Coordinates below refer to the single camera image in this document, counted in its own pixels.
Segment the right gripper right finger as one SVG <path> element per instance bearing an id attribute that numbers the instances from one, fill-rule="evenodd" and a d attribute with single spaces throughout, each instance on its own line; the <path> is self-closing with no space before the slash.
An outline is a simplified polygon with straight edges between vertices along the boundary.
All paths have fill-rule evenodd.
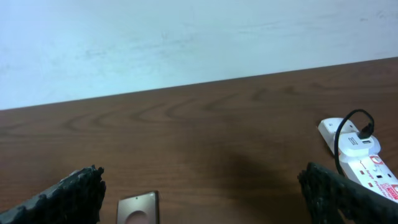
<path id="1" fill-rule="evenodd" d="M 397 203 L 310 162 L 298 175 L 312 223 L 397 224 Z"/>

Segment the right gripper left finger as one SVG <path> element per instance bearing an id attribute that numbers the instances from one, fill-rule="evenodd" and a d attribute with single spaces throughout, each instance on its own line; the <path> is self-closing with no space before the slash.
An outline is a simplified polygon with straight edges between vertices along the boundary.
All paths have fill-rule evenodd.
<path id="1" fill-rule="evenodd" d="M 104 169 L 76 170 L 25 202 L 1 212 L 1 224 L 96 224 L 106 191 Z"/>

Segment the white power strip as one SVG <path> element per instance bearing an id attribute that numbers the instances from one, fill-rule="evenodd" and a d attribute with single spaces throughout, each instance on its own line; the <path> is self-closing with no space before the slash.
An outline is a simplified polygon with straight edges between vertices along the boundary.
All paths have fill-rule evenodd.
<path id="1" fill-rule="evenodd" d="M 345 122 L 340 134 L 358 133 L 358 128 L 350 120 Z M 378 154 L 364 157 L 346 157 L 339 152 L 338 157 L 344 175 L 353 182 L 373 192 L 397 202 L 397 178 Z"/>

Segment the Galaxy smartphone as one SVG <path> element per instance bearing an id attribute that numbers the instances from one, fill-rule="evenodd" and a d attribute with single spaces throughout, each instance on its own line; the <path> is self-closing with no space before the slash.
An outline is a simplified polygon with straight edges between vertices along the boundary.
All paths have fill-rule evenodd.
<path id="1" fill-rule="evenodd" d="M 117 224 L 159 224 L 158 191 L 133 195 L 118 201 Z"/>

